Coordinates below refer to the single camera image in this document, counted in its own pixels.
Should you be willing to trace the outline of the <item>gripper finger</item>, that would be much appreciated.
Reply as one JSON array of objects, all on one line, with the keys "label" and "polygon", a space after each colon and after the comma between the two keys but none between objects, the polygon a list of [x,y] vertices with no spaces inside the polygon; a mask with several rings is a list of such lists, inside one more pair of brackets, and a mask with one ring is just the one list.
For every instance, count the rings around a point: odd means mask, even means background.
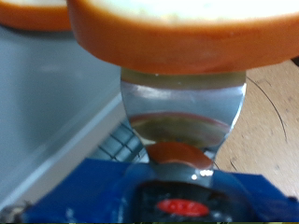
[{"label": "gripper finger", "polygon": [[31,204],[9,205],[0,211],[1,223],[22,223],[22,215],[31,207]]}]

